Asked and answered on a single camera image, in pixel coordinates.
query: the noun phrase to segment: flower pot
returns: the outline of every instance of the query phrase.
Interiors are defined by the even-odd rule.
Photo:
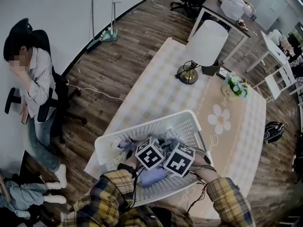
[[[229,85],[222,86],[221,91],[223,95],[229,100],[229,101],[234,101],[237,99],[237,96],[235,93],[232,91],[231,87]]]

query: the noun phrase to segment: black office chair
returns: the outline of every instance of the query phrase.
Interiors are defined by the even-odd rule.
[[[181,0],[182,2],[172,2],[170,6],[176,4],[176,7],[171,8],[173,11],[175,9],[184,9],[188,17],[197,17],[198,11],[195,8],[201,8],[204,0]]]
[[[24,18],[23,20],[16,23],[11,29],[10,33],[31,34],[34,38],[33,46],[46,50],[51,56],[51,49],[47,33],[44,30],[33,30],[31,25],[28,23],[28,18]],[[79,115],[67,112],[67,109],[70,108],[70,102],[72,98],[75,95],[81,95],[80,90],[75,89],[70,95],[68,95],[68,80],[65,77],[57,74],[54,71],[54,68],[52,68],[52,75],[56,83],[55,92],[58,95],[58,100],[52,99],[53,89],[50,88],[47,101],[39,108],[37,120],[39,122],[45,122],[47,119],[49,108],[56,107],[56,115],[51,127],[51,137],[59,136],[60,142],[64,144],[62,131],[63,118],[67,116],[73,119],[79,119],[83,124],[87,123],[87,119]],[[13,87],[9,92],[9,96],[5,105],[5,113],[7,114],[9,113],[11,103],[21,103],[21,98],[14,96],[15,91],[16,89]]]

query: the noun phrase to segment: lamp shade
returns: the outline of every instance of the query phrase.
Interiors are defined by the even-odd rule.
[[[228,37],[218,23],[206,20],[186,45],[189,60],[201,66],[212,66]]]

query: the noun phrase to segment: black helmet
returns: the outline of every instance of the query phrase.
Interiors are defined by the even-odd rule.
[[[284,125],[281,122],[272,121],[265,125],[263,142],[275,142],[281,138],[284,132]]]

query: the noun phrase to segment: white table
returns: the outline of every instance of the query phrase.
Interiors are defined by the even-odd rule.
[[[185,85],[175,79],[179,66],[188,61],[184,52],[185,45],[172,38],[166,40],[121,104],[105,134],[185,109],[197,112],[210,77],[203,75],[198,69],[199,78],[193,85]],[[242,128],[225,173],[225,176],[230,177],[240,187],[244,196],[247,196],[250,190],[258,166],[264,137],[265,116],[265,100],[259,93],[252,90],[251,96],[245,100]],[[100,177],[101,168],[95,152],[85,171],[96,179]],[[197,199],[200,194],[200,189],[191,194],[188,204]],[[201,204],[209,204],[209,211],[201,213],[199,208]],[[212,204],[205,201],[198,202],[191,209],[190,214],[200,218],[219,218]]]
[[[209,13],[210,15],[216,17],[217,19],[221,20],[222,22],[226,23],[227,25],[229,25],[230,27],[232,27],[234,30],[236,30],[241,36],[243,36],[243,38],[238,42],[238,44],[235,46],[235,48],[229,53],[229,55],[227,55],[227,57],[223,60],[223,63],[226,63],[235,53],[236,51],[243,45],[243,43],[251,38],[251,35],[249,34],[248,31],[245,31],[243,29],[240,29],[237,26],[237,23],[235,20],[227,17],[223,10],[220,8],[221,6],[221,2],[219,0],[206,0],[203,4],[202,4],[202,9],[200,11],[200,14],[195,22],[195,25],[192,29],[192,31],[190,32],[190,35],[187,39],[187,41],[189,41],[195,34],[198,25],[202,19],[203,14]]]
[[[254,62],[252,63],[247,69],[246,72],[250,72],[253,68],[255,68],[256,65],[258,65],[267,55],[271,54],[274,59],[277,61],[278,64],[284,65],[287,63],[287,57],[283,53],[283,51],[280,50],[280,48],[270,39],[266,36],[265,33],[261,31],[261,39],[264,41],[266,51]],[[244,56],[246,57],[250,52],[251,49],[248,50]]]

